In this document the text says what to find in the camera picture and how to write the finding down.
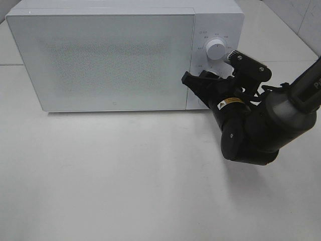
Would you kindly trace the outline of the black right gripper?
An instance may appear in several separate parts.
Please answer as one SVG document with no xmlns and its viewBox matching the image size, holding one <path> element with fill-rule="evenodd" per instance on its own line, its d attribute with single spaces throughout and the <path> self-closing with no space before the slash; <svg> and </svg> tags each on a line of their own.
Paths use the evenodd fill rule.
<svg viewBox="0 0 321 241">
<path fill-rule="evenodd" d="M 230 119 L 250 113 L 249 106 L 234 94 L 232 77 L 224 79 L 206 70 L 194 76 L 186 71 L 181 81 L 212 111 L 221 130 Z"/>
</svg>

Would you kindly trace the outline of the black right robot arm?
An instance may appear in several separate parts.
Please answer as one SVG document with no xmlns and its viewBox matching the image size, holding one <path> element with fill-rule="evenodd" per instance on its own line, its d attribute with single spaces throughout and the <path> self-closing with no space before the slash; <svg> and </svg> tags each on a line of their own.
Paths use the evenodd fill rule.
<svg viewBox="0 0 321 241">
<path fill-rule="evenodd" d="M 221 130 L 225 159 L 267 165 L 279 150 L 309 131 L 320 107 L 320 61 L 293 83 L 269 86 L 271 70 L 239 51 L 226 59 L 232 75 L 186 72 L 182 83 L 209 108 Z"/>
</svg>

